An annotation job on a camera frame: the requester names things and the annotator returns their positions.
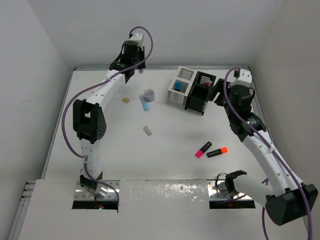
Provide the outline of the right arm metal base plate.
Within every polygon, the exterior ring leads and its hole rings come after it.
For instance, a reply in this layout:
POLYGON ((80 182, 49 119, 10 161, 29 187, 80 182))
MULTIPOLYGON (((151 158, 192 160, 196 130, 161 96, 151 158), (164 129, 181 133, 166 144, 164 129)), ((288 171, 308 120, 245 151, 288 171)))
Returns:
POLYGON ((207 191, 208 197, 210 201, 227 201, 227 200, 236 200, 236 201, 252 201, 253 199, 248 195, 245 195, 242 192, 233 194, 228 193, 227 191, 222 191, 222 187, 224 186, 224 180, 218 180, 217 185, 219 189, 216 187, 216 181, 208 180, 207 181, 207 191))

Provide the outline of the blue and black highlighter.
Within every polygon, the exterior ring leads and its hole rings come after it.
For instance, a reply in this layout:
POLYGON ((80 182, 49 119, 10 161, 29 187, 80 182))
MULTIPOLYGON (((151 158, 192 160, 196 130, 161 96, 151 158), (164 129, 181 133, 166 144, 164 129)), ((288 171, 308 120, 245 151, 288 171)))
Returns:
POLYGON ((178 91, 178 92, 181 90, 181 83, 180 82, 176 82, 174 84, 174 90, 178 91))

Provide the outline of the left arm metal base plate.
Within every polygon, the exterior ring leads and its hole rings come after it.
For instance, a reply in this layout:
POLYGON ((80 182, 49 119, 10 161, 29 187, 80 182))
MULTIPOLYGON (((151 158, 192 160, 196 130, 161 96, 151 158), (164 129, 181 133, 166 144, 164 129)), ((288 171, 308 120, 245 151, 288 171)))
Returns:
POLYGON ((74 191, 74 201, 117 201, 120 194, 120 183, 117 182, 114 189, 105 184, 98 184, 97 188, 89 188, 78 180, 74 191))

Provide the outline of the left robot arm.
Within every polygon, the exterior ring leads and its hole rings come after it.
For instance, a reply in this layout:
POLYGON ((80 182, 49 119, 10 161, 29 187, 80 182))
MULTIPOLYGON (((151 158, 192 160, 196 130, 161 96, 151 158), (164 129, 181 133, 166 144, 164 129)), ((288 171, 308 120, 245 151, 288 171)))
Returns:
POLYGON ((107 131, 104 109, 115 92, 135 74, 135 69, 145 68, 145 47, 141 40, 126 40, 121 53, 109 67, 104 84, 93 89, 83 100, 75 100, 72 106, 73 130, 80 141, 81 154, 85 156, 80 172, 80 184, 96 190, 102 179, 100 164, 100 140, 107 131))

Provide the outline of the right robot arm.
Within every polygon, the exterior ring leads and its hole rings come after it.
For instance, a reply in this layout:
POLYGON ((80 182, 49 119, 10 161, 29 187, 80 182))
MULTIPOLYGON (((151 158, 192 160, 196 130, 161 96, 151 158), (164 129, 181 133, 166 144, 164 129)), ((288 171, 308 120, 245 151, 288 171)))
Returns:
POLYGON ((305 184, 289 167, 271 141, 263 121, 252 112, 255 91, 240 81, 219 79, 213 88, 214 101, 224 107, 229 126, 240 142, 252 153, 266 175, 263 183, 254 183, 244 170, 226 174, 216 185, 228 197, 249 195, 266 210, 278 226, 301 217, 311 217, 318 197, 313 184, 305 184))

